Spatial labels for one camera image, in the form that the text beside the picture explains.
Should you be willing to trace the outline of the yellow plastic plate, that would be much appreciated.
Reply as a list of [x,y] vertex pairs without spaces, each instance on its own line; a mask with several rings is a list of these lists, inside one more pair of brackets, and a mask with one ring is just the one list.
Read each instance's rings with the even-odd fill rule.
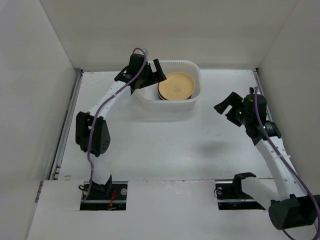
[[185,72],[171,72],[166,75],[166,80],[158,83],[157,93],[168,101],[182,101],[195,91],[194,79]]

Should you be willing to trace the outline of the pink plastic plate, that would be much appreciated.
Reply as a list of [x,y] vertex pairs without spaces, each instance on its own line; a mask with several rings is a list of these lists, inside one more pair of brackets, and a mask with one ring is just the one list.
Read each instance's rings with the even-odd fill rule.
[[[159,100],[168,101],[168,99],[163,97],[159,92],[157,93],[157,96],[158,96]],[[192,95],[190,95],[188,98],[185,98],[185,100],[189,100],[191,98],[192,98]]]

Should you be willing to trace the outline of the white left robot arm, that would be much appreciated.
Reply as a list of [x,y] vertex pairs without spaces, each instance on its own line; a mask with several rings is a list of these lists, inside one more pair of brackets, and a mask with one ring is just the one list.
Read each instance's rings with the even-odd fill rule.
[[83,200],[90,197],[108,199],[114,195],[112,175],[104,180],[96,180],[94,171],[98,158],[110,146],[111,136],[107,118],[122,101],[129,98],[135,90],[143,89],[166,80],[159,59],[148,61],[146,52],[137,47],[133,50],[129,63],[115,77],[110,89],[90,110],[80,111],[76,115],[75,143],[86,153],[90,165],[90,177],[87,184],[79,186],[83,191]]

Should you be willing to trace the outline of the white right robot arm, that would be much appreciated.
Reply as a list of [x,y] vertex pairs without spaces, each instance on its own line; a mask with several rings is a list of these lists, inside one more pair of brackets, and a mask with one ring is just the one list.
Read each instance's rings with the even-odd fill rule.
[[275,183],[275,190],[263,184],[252,172],[236,174],[226,187],[216,185],[215,194],[223,199],[253,199],[267,210],[272,225],[280,231],[311,226],[320,220],[320,196],[314,195],[301,180],[287,154],[282,134],[268,119],[267,100],[258,88],[241,97],[232,92],[214,106],[219,114],[245,133],[263,157]]

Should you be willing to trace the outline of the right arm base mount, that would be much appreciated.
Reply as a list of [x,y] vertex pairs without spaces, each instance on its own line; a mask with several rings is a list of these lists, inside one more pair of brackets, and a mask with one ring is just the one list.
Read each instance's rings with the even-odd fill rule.
[[236,193],[231,182],[216,183],[213,194],[217,199],[218,209],[221,211],[265,210],[251,196],[245,193]]

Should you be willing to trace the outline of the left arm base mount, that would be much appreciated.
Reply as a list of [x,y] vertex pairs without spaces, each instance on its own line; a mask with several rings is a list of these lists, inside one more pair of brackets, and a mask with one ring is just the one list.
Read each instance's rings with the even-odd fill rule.
[[127,207],[128,182],[114,181],[108,193],[91,187],[90,194],[80,203],[81,211],[125,211]]

